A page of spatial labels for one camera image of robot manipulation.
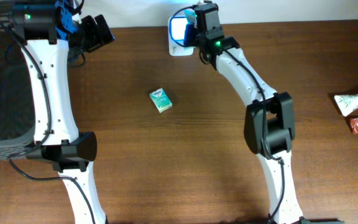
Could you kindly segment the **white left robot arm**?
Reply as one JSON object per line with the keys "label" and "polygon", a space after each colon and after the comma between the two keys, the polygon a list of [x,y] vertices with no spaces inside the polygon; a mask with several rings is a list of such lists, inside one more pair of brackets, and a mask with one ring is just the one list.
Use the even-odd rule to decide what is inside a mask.
{"label": "white left robot arm", "polygon": [[47,162],[68,192],[76,223],[105,224],[94,181],[97,139],[79,132],[73,116],[68,63],[114,41],[101,15],[81,17],[74,1],[21,1],[9,32],[24,55],[35,110],[34,141],[22,155]]}

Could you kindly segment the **teal wet wipes packet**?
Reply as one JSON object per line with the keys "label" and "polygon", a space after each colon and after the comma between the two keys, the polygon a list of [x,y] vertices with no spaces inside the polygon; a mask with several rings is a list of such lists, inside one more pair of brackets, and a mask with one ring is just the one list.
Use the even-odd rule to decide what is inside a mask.
{"label": "teal wet wipes packet", "polygon": [[196,24],[196,13],[192,9],[185,9],[184,15],[188,21],[189,24],[195,25]]}

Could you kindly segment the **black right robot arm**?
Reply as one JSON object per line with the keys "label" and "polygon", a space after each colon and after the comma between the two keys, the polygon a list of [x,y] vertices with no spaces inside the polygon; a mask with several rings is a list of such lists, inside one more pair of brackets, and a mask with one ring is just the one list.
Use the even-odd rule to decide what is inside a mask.
{"label": "black right robot arm", "polygon": [[184,45],[199,48],[201,61],[229,81],[246,108],[244,138],[264,172],[270,200],[268,222],[301,223],[303,212],[291,171],[293,99],[266,84],[235,38],[224,35],[217,4],[206,1],[190,9],[194,13],[187,16]]}

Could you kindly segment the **small teal tissue pack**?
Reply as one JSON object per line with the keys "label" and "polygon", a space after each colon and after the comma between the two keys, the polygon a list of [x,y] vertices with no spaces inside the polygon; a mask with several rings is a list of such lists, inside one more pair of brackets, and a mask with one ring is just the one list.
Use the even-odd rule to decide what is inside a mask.
{"label": "small teal tissue pack", "polygon": [[173,106],[173,103],[163,88],[153,91],[149,96],[159,113],[162,113]]}

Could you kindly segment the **white floral cream tube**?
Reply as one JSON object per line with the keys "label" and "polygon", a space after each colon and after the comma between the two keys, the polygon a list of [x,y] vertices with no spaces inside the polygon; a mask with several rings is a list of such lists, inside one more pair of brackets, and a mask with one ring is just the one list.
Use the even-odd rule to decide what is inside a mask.
{"label": "white floral cream tube", "polygon": [[334,100],[343,116],[348,116],[358,109],[358,94],[335,95]]}

